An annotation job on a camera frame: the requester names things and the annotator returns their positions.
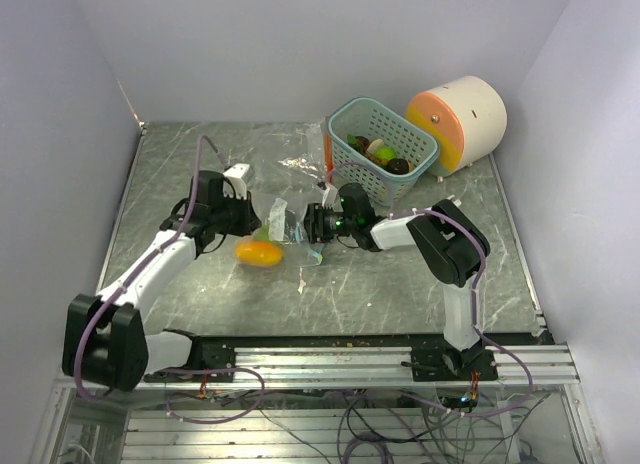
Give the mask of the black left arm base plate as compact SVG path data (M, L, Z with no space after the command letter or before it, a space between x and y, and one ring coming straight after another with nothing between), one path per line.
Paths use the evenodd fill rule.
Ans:
M235 354L226 344L196 335L162 332L147 337L146 383L182 382L203 378L202 371L229 369Z

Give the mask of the clear bag with red zipper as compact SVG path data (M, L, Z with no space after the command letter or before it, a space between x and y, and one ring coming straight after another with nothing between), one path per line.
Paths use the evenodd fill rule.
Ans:
M327 131L324 122L305 124L297 129L302 147L298 151L287 151L277 162L293 171L300 172L318 181L324 181L329 172Z

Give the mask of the dark red fake fruit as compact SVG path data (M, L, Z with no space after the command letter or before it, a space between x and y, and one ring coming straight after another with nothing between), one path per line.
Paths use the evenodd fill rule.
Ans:
M347 135L347 143L354 151L359 152L361 155L366 155L371 145L371 141L368 138L351 134Z

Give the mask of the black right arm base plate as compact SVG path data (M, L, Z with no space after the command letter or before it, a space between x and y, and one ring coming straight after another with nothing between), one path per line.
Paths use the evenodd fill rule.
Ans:
M464 351L448 345L413 348L410 357L401 365L411 370L415 382L498 379L494 353L480 343Z

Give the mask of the orange fake fruit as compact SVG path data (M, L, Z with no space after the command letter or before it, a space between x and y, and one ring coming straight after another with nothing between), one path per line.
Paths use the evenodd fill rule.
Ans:
M235 255L238 261L244 265L271 268L281 262L283 251L270 241L248 240L236 245Z

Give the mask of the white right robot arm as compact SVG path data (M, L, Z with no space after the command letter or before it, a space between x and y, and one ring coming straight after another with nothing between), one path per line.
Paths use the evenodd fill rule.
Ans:
M443 286L442 371L455 380L465 378L483 351L479 286L491 252L487 239L450 199L383 217L359 184L345 184L334 194L339 211L329 198L307 206L303 223L308 240L328 243L350 237L357 248L368 252L415 247Z

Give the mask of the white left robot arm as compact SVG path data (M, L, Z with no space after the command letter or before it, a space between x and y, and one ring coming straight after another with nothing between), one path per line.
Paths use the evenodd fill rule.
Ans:
M201 171L160 224L153 241L130 268L94 295L69 304L62 371L85 381L129 392L146 375L168 369L182 381L203 371L200 337L180 330L149 335L143 321L165 288L214 240L245 237L261 221L246 185L250 167Z

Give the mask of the green fake fruit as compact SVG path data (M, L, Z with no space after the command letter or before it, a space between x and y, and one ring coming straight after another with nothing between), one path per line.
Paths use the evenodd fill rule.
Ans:
M391 160L396 158L396 153L391 147L383 146L376 152L374 157L382 166L386 166Z
M255 241L269 242L271 240L269 226L268 225L261 226L252 234L252 238Z

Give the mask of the clear bag with teal zipper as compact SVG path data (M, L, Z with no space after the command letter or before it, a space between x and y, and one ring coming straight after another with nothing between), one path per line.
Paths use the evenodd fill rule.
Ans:
M299 216L299 207L281 197L263 198L257 201L254 207L261 219L260 227L269 226L270 242L278 245L283 251L281 262L274 267L287 265L306 268L319 266L323 262L322 251L314 249L308 241ZM254 240L252 234L239 238L235 248L239 242Z

